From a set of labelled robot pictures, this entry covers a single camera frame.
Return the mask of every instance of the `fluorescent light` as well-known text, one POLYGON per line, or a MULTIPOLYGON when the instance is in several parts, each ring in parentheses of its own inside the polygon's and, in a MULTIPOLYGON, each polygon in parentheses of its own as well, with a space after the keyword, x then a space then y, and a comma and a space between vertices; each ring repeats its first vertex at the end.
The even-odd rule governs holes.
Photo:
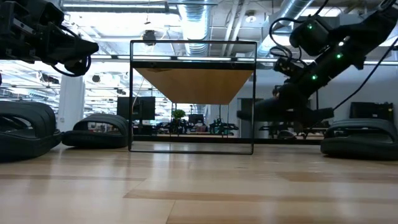
POLYGON ((238 58, 239 62, 253 62, 254 58, 238 58))
POLYGON ((312 59, 303 59, 303 62, 305 62, 305 63, 312 63, 312 62, 314 62, 314 60, 312 60, 312 59))
POLYGON ((141 38, 123 38, 123 37, 101 37, 101 38, 93 38, 95 41, 102 41, 102 42, 130 42, 132 40, 141 40, 141 38))
POLYGON ((246 22, 255 22, 256 21, 256 17, 255 16, 248 16, 246 18, 246 22))
MULTIPOLYGON (((365 61, 365 65, 377 65, 378 61, 365 61)), ((398 65, 398 61, 385 61, 381 62, 380 65, 398 65)))
MULTIPOLYGON (((334 8, 334 7, 324 7, 320 13, 319 16, 326 16, 326 17, 336 17, 341 13, 341 10, 344 10, 345 8, 334 8)), ((314 15, 314 13, 318 10, 318 8, 315 7, 309 7, 306 8, 306 10, 301 13, 301 16, 309 16, 309 15, 314 15)))
POLYGON ((162 7, 154 6, 150 4, 64 4, 64 7, 123 7, 123 8, 151 8, 151 9, 162 9, 162 7))
POLYGON ((166 56, 133 56, 133 60, 170 60, 171 57, 166 56))
POLYGON ((91 58, 94 59, 112 59, 110 55, 92 55, 91 58))
POLYGON ((126 55, 119 55, 118 59, 130 59, 130 56, 126 56, 126 55))
POLYGON ((276 58, 257 58, 257 62, 276 62, 276 58))
POLYGON ((178 60, 216 60, 216 61, 230 61, 228 57, 177 57, 178 60))
POLYGON ((145 0, 90 0, 90 1, 99 1, 99 2, 113 2, 113 1, 115 1, 115 2, 146 2, 146 3, 148 3, 148 2, 152 2, 152 1, 155 1, 155 2, 159 2, 159 0, 148 0, 148 1, 145 1, 145 0))
POLYGON ((27 85, 2 85, 1 87, 4 88, 47 88, 46 86, 27 86, 27 85))

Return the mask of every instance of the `ceiling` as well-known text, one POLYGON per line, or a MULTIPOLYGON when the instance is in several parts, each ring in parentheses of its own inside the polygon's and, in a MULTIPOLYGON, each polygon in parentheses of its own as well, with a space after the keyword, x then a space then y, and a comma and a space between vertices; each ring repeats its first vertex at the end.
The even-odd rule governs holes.
MULTIPOLYGON (((58 1, 52 2, 65 4, 86 4, 93 2, 90 0, 58 1)), ((230 19, 232 0, 217 0, 217 5, 210 6, 210 37, 211 40, 224 40, 227 31, 228 21, 230 19)), ((323 1, 314 1, 312 5, 304 11, 301 16, 313 14, 317 6, 323 1)), ((322 10, 321 16, 336 17, 345 9, 355 6, 359 1, 341 1, 331 0, 328 6, 322 10)), ((359 7, 352 7, 350 14, 366 12, 367 8, 372 8, 379 1, 361 1, 359 7)), ((275 1, 250 1, 246 12, 253 11, 256 20, 250 22, 243 20, 238 32, 240 40, 260 41, 262 36, 262 25, 266 16, 279 10, 280 0, 275 1)), ((183 39, 182 22, 179 15, 161 14, 161 13, 115 13, 101 12, 101 10, 87 10, 84 7, 80 12, 65 12, 65 22, 69 29, 82 38, 97 42, 100 46, 97 55, 129 55, 129 42, 132 39, 140 39, 145 30, 155 30, 157 39, 183 39)), ((279 37, 277 41, 288 45, 286 38, 279 37)), ((222 45, 212 45, 210 55, 219 56, 222 51, 222 45)), ((246 54, 253 49, 243 45, 233 47, 234 54, 246 54)), ((144 44, 134 46, 135 55, 185 55, 185 46, 183 44, 156 44, 154 47, 148 47, 144 44)), ((116 98, 123 96, 123 90, 128 93, 128 60, 95 60, 90 71, 85 75, 86 93, 85 93, 85 114, 105 112, 116 113, 116 98), (100 76, 100 82, 94 82, 93 76, 100 76)), ((41 62, 27 64, 17 61, 0 61, 0 73, 2 73, 3 84, 0 88, 0 98, 3 100, 34 100, 48 103, 55 111, 59 104, 60 82, 62 75, 57 73, 51 67, 41 62), (45 77, 52 77, 58 80, 51 82, 45 77)), ((269 82, 267 72, 260 72, 260 82, 269 82)), ((157 114, 159 120, 170 118, 171 102, 164 98, 164 95, 157 91, 149 82, 143 80, 142 76, 134 71, 134 94, 139 96, 156 96, 157 114)), ((178 109, 190 112, 190 105, 177 105, 178 109)), ((204 105, 193 105, 194 113, 204 113, 204 105)))

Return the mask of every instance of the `computer monitor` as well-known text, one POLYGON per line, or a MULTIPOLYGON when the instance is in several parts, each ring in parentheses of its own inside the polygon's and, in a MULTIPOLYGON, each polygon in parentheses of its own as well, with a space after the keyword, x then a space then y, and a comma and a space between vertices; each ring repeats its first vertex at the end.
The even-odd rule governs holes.
MULTIPOLYGON (((133 106, 132 120, 155 120, 156 97, 140 96, 133 106), (142 104, 142 117, 140 117, 140 104, 142 104)), ((130 119, 129 116, 129 97, 118 97, 117 114, 123 118, 130 119)))
POLYGON ((205 122, 205 117, 203 114, 190 114, 188 115, 188 122, 192 124, 197 124, 198 121, 201 121, 202 123, 205 122))

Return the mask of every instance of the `black cable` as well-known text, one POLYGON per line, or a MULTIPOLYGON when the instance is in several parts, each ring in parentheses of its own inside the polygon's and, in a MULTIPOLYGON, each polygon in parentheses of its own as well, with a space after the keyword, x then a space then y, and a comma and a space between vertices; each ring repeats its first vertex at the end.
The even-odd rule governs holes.
POLYGON ((296 19, 286 18, 286 17, 282 17, 282 18, 276 19, 271 24, 271 26, 269 27, 269 37, 276 44, 276 46, 272 47, 271 50, 274 50, 274 49, 281 50, 282 52, 286 53, 286 55, 274 54, 271 50, 270 50, 270 53, 272 55, 279 56, 279 57, 287 57, 288 61, 297 60, 297 59, 301 60, 301 58, 293 58, 292 51, 289 48, 287 48, 286 46, 283 46, 282 44, 276 42, 276 40, 274 39, 274 36, 272 34, 272 28, 274 28, 274 25, 277 24, 280 21, 290 21, 290 22, 295 22, 295 23, 302 23, 303 22, 303 21, 298 21, 296 19))
MULTIPOLYGON (((67 32, 68 32, 69 34, 71 34, 72 36, 74 36, 75 39, 79 39, 79 38, 80 38, 77 34, 75 34, 72 30, 68 29, 67 27, 65 27, 65 26, 60 26, 60 28, 61 28, 62 30, 67 31, 67 32)), ((52 67, 55 71, 57 71, 58 73, 61 73, 62 75, 66 75, 66 76, 68 76, 68 77, 79 77, 79 76, 84 75, 84 74, 85 74, 86 72, 88 72, 88 70, 90 69, 90 67, 91 67, 91 57, 88 56, 88 57, 82 59, 82 60, 81 60, 81 63, 85 65, 84 69, 81 69, 78 73, 75 73, 75 74, 67 73, 67 72, 61 71, 61 70, 59 70, 59 69, 58 69, 56 66, 54 66, 54 65, 51 65, 51 67, 52 67)))
MULTIPOLYGON (((362 84, 352 93, 350 94, 350 96, 348 96, 347 98, 345 98, 341 103, 337 104, 337 106, 335 106, 333 108, 333 111, 335 111, 337 108, 339 108, 341 105, 343 105, 344 103, 346 103, 349 99, 351 99, 355 94, 357 94, 363 86, 365 86, 365 84, 368 82, 368 80, 372 77, 372 75, 374 74, 374 72, 377 70, 377 68, 380 66, 381 62, 388 56, 388 54, 390 53, 390 51, 394 48, 395 44, 398 42, 398 37, 396 38, 396 40, 394 41, 394 43, 391 44, 391 46, 387 49, 387 51, 384 53, 384 55, 380 58, 380 60, 378 61, 378 63, 376 64, 376 66, 374 66, 373 70, 369 73, 369 75, 366 77, 366 79, 362 82, 362 84)), ((307 138, 309 132, 320 122, 322 122, 322 120, 317 121, 314 125, 312 125, 306 135, 305 138, 307 138)))
POLYGON ((322 9, 328 4, 328 2, 329 2, 329 0, 325 0, 325 1, 323 2, 323 4, 321 5, 321 7, 319 7, 319 9, 316 11, 316 13, 314 14, 314 16, 318 15, 318 14, 322 11, 322 9))
POLYGON ((327 12, 325 12, 323 16, 326 16, 332 9, 338 9, 341 14, 343 13, 343 10, 341 10, 339 7, 333 6, 329 10, 327 10, 327 12))
POLYGON ((371 71, 371 73, 368 75, 368 77, 366 77, 365 81, 362 82, 362 84, 359 86, 359 88, 357 90, 355 90, 350 96, 348 96, 345 100, 343 100, 341 103, 339 103, 337 106, 335 106, 333 108, 333 110, 336 110, 337 108, 339 108, 341 105, 343 105, 345 102, 347 102, 351 97, 353 97, 355 94, 357 94, 357 92, 359 92, 362 87, 368 82, 368 80, 370 79, 370 77, 373 75, 373 73, 376 71, 376 69, 378 68, 378 66, 380 66, 381 62, 388 56, 388 53, 390 53, 390 51, 394 48, 394 45, 398 42, 398 37, 396 38, 396 40, 394 41, 394 43, 392 43, 392 45, 387 49, 387 51, 384 53, 384 55, 380 58, 380 60, 378 61, 378 63, 376 64, 376 66, 373 68, 373 70, 371 71))
POLYGON ((297 61, 300 62, 300 63, 302 63, 302 64, 304 65, 304 67, 306 67, 306 66, 307 66, 307 63, 305 63, 305 62, 301 59, 302 55, 303 55, 302 49, 301 49, 301 47, 298 47, 298 58, 297 58, 297 61))

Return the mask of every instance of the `pipe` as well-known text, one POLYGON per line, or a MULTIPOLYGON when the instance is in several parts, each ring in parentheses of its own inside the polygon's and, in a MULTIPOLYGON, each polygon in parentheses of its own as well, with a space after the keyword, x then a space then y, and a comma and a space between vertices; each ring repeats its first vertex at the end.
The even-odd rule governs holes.
MULTIPOLYGON (((169 26, 169 27, 173 27, 173 28, 177 27, 177 28, 179 28, 181 26, 172 25, 172 26, 169 26)), ((227 29, 227 27, 223 27, 223 26, 210 26, 209 28, 210 29, 227 29)), ((262 29, 262 27, 241 27, 240 29, 262 29)))
POLYGON ((61 9, 64 1, 65 1, 65 0, 58 0, 58 2, 55 4, 56 7, 59 8, 59 9, 61 9))
MULTIPOLYGON (((263 29, 265 29, 266 32, 268 32, 269 27, 271 24, 275 21, 277 18, 281 17, 288 17, 291 19, 297 19, 299 16, 303 13, 304 10, 306 10, 309 5, 314 0, 284 0, 280 6, 280 11, 277 13, 277 15, 273 17, 273 19, 270 19, 268 17, 268 20, 263 25, 263 29)), ((280 21, 275 25, 275 29, 280 29, 283 26, 288 26, 290 25, 291 22, 289 21, 280 21)), ((264 39, 262 39, 262 44, 257 49, 257 57, 267 57, 269 50, 271 47, 275 46, 275 43, 270 43, 269 39, 267 39, 267 34, 264 39)))
MULTIPOLYGON (((15 78, 20 78, 20 79, 23 79, 23 80, 28 81, 28 82, 37 83, 39 85, 42 85, 44 88, 48 89, 42 83, 33 81, 33 80, 29 79, 29 78, 25 78, 25 76, 23 76, 23 75, 14 75, 14 74, 10 74, 10 73, 7 73, 7 75, 15 77, 15 78)), ((26 88, 26 90, 27 90, 27 92, 29 94, 31 93, 31 94, 35 94, 35 95, 38 95, 38 96, 41 96, 41 97, 55 97, 56 96, 55 94, 49 93, 49 92, 46 92, 46 91, 33 90, 33 89, 28 89, 28 88, 26 88)))
MULTIPOLYGON (((234 33, 233 33, 232 38, 231 38, 232 41, 235 41, 236 38, 238 37, 239 30, 240 30, 240 28, 242 26, 242 21, 243 21, 243 18, 245 16, 246 9, 248 8, 249 2, 250 2, 250 0, 244 0, 243 1, 243 5, 242 5, 242 8, 241 8, 241 13, 240 13, 239 18, 238 18, 238 23, 235 26, 234 33)), ((227 56, 231 55, 233 47, 234 47, 233 44, 230 44, 228 46, 228 51, 226 52, 227 56)))
MULTIPOLYGON (((185 4, 178 9, 182 17, 182 33, 185 40, 208 40, 210 6, 185 4)), ((185 44, 189 56, 208 55, 208 44, 185 44)))
POLYGON ((358 8, 358 7, 361 7, 361 6, 365 5, 365 4, 366 4, 366 2, 364 2, 364 1, 362 1, 362 0, 356 1, 356 2, 352 3, 351 5, 349 5, 347 8, 345 8, 345 9, 343 10, 343 14, 348 14, 348 13, 350 13, 352 10, 354 10, 354 9, 356 9, 356 8, 358 8))
MULTIPOLYGON (((232 26, 234 25, 235 16, 238 11, 238 4, 239 4, 239 0, 235 0, 233 2, 232 9, 231 9, 231 17, 229 18, 228 27, 226 29, 224 41, 228 41, 229 37, 231 35, 232 26)), ((224 56, 225 50, 226 50, 226 44, 223 44, 223 48, 221 49, 220 56, 224 56)))
MULTIPOLYGON (((129 36, 129 37, 101 37, 101 38, 93 38, 93 40, 101 41, 101 42, 130 42, 131 40, 141 40, 141 37, 139 36, 129 36)), ((176 40, 175 38, 163 38, 162 40, 176 40)), ((222 41, 224 39, 212 39, 212 40, 217 40, 217 41, 222 41)), ((242 41, 258 41, 258 39, 252 39, 252 38, 244 38, 240 39, 242 41)))
POLYGON ((180 15, 176 6, 166 4, 101 4, 98 2, 64 2, 64 12, 158 13, 180 15))
MULTIPOLYGON (((170 39, 170 34, 169 34, 168 30, 166 31, 166 34, 167 34, 167 37, 170 39)), ((175 55, 175 49, 174 49, 173 43, 170 43, 170 46, 172 48, 173 55, 175 55)))
MULTIPOLYGON (((211 15, 211 18, 210 18, 210 26, 209 26, 210 37, 209 37, 209 40, 213 39, 213 28, 211 28, 211 27, 213 27, 213 22, 214 22, 214 13, 211 15)), ((210 54, 211 54, 211 44, 209 44, 209 50, 207 51, 207 56, 210 56, 210 54)))
MULTIPOLYGON (((91 42, 95 42, 94 39, 93 39, 90 35, 88 35, 83 29, 79 29, 79 28, 78 28, 78 30, 79 30, 80 34, 83 35, 83 37, 86 37, 86 38, 87 38, 89 41, 91 41, 91 42)), ((98 46, 99 46, 99 50, 101 50, 101 51, 104 52, 105 54, 108 54, 108 55, 111 54, 111 53, 110 53, 108 50, 106 50, 106 48, 103 47, 101 44, 98 44, 98 46)))

